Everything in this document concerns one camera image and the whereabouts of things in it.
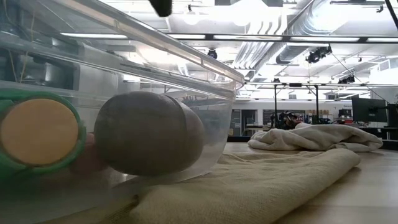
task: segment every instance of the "table surface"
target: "table surface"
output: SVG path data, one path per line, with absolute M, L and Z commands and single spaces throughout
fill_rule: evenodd
M 225 152 L 254 150 L 245 142 L 229 142 Z M 398 223 L 398 151 L 358 154 L 358 166 L 277 223 Z

